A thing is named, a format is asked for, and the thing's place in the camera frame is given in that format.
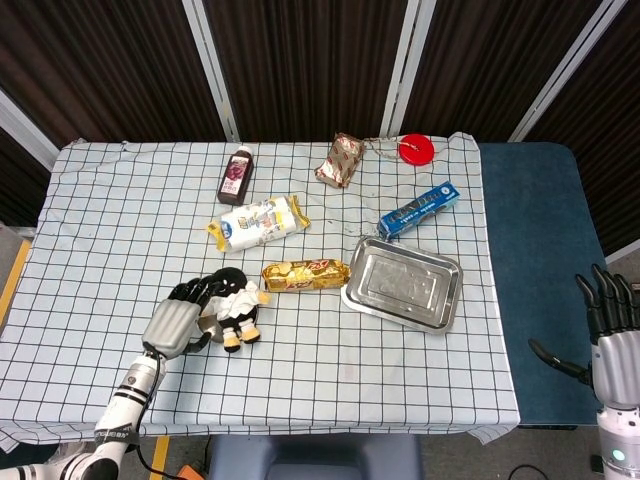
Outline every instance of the bottle label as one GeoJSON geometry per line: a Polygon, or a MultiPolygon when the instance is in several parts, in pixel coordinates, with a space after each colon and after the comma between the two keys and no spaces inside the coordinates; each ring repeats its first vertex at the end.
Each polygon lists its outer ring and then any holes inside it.
{"type": "Polygon", "coordinates": [[[220,191],[222,193],[238,195],[248,165],[249,159],[246,157],[231,157],[231,163],[227,167],[224,183],[220,191]]]}

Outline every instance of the robotic arm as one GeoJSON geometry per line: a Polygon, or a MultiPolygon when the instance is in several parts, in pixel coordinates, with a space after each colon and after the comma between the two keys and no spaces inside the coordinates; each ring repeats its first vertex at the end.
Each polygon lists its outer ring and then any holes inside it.
{"type": "Polygon", "coordinates": [[[130,445],[136,445],[138,456],[146,465],[138,445],[138,431],[144,412],[165,376],[165,362],[182,353],[201,350],[213,336],[213,326],[200,325],[202,337],[195,343],[189,343],[202,309],[220,288],[221,283],[215,274],[203,279],[195,278],[175,287],[162,301],[142,336],[144,353],[134,360],[96,424],[94,453],[81,453],[46,465],[3,470],[0,478],[115,480],[122,457],[130,445]]]}
{"type": "Polygon", "coordinates": [[[625,279],[593,265],[597,291],[581,275],[591,340],[588,368],[560,360],[536,340],[529,346],[549,366],[593,388],[607,480],[640,478],[640,304],[625,279]]]}

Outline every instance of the stuffed toy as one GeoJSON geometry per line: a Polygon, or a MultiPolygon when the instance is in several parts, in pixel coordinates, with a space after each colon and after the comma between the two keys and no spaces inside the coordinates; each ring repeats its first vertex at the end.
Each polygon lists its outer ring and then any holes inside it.
{"type": "Polygon", "coordinates": [[[221,268],[211,280],[220,282],[220,287],[202,316],[216,316],[222,327],[224,349],[229,353],[237,352],[240,340],[244,343],[260,340],[260,331],[256,328],[258,305],[269,303],[269,294],[259,290],[254,282],[247,281],[242,270],[234,267],[221,268]]]}

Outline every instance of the small bottle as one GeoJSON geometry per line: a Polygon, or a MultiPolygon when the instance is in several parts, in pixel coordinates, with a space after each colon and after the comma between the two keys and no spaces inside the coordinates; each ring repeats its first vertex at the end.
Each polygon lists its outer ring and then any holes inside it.
{"type": "Polygon", "coordinates": [[[239,206],[244,203],[249,180],[253,172],[253,152],[244,145],[231,155],[224,178],[218,190],[218,200],[227,205],[239,206]]]}

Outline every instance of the blue toothpaste box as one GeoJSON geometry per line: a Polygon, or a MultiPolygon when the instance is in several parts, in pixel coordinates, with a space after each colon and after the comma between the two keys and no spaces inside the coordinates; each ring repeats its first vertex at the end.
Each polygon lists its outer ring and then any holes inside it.
{"type": "Polygon", "coordinates": [[[404,207],[384,215],[378,223],[378,232],[385,241],[388,241],[391,237],[415,227],[443,208],[453,205],[459,196],[460,193],[455,187],[450,182],[445,182],[420,195],[404,207]]]}

